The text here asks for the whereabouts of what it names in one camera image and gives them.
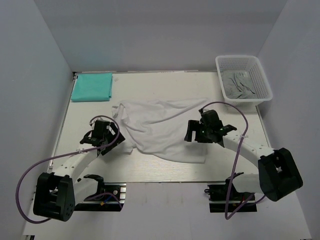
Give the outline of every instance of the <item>white table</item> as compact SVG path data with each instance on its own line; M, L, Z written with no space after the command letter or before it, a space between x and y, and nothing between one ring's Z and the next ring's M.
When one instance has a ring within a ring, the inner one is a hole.
M96 115L111 116L111 106L121 100L173 100L188 98L223 99L215 72L116 73L109 102L70 102L56 154L74 151L89 120ZM242 117L216 104L222 122L244 130ZM268 144L257 110L246 113L247 135ZM310 234L295 193L274 203L258 206L256 213L238 213L226 221L220 213L209 213L205 183L230 176L235 153L211 144L206 161L178 163L144 155L111 152L93 161L83 174L98 174L106 182L128 183L121 212L75 212L68 222L51 220L27 224L25 235L36 240L53 239L304 239ZM55 160L53 169L65 159ZM237 172L257 173L249 161L240 158ZM32 214L33 219L40 219Z

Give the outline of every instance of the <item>white wall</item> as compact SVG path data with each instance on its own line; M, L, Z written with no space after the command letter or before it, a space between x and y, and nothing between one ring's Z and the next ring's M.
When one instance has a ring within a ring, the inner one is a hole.
M0 235L20 239L25 220L15 203L22 173L50 156L72 72L32 0L0 1ZM24 181L28 210L37 175Z
M35 0L73 71L211 70L257 55L287 0Z
M288 148L312 239L320 239L320 1L288 0L258 57L273 91L261 113L273 147Z

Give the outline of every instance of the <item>white plastic basket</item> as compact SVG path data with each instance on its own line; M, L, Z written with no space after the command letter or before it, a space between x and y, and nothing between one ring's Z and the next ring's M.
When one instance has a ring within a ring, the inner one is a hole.
M224 55L217 56L215 58L215 63L218 71L222 94L226 103L241 106L256 106L264 101L270 101L273 98L268 79L257 57L249 55ZM222 71L238 72L249 75L252 80L256 98L228 98L226 96L224 84L222 82Z

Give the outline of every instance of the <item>folded green cloth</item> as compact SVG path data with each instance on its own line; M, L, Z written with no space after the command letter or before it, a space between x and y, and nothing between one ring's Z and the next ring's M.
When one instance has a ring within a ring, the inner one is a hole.
M112 90L112 73L79 74L71 95L72 102L109 101Z

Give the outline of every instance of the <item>gray cloth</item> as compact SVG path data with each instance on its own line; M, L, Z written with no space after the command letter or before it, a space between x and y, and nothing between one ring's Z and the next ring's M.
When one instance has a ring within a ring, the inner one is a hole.
M225 95L230 99L257 98L251 78L246 72L221 72Z

